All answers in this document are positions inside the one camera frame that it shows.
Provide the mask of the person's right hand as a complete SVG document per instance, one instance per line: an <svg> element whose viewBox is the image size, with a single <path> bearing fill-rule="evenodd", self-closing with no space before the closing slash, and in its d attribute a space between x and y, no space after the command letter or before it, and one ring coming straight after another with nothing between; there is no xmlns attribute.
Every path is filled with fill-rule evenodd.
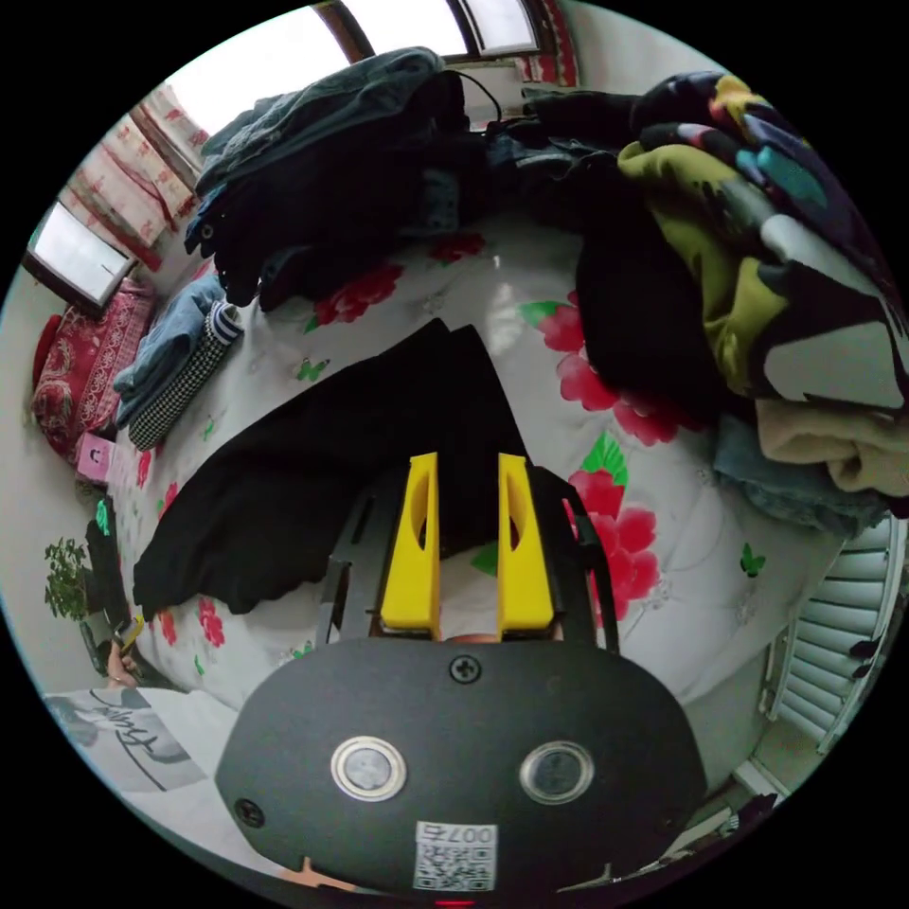
<svg viewBox="0 0 909 909"><path fill-rule="evenodd" d="M357 890L357 886L353 883L344 882L314 870L309 859L304 860L300 871L284 869L281 871L280 877L288 882L312 888L327 887L346 892L355 892Z"/></svg>

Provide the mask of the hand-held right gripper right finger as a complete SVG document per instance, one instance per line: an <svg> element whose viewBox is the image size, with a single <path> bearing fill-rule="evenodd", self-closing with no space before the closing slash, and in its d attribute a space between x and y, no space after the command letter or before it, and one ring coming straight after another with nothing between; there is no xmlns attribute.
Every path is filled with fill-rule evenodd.
<svg viewBox="0 0 909 909"><path fill-rule="evenodd" d="M497 633L543 634L554 620L526 460L498 456Z"/></svg>

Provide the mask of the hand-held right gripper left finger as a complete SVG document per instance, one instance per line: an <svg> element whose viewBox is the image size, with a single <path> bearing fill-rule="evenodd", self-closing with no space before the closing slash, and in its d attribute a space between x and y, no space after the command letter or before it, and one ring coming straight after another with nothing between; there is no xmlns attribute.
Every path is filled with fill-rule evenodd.
<svg viewBox="0 0 909 909"><path fill-rule="evenodd" d="M440 635L437 454L411 458L380 610L392 633Z"/></svg>

